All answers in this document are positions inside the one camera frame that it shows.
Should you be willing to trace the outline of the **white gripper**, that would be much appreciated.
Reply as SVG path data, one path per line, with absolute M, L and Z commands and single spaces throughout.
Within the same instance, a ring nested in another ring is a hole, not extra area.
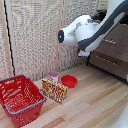
M 81 56 L 85 56 L 85 57 L 88 57 L 90 55 L 90 52 L 85 52 L 85 51 L 82 51 L 80 50 L 78 52 L 78 56 L 81 57 Z

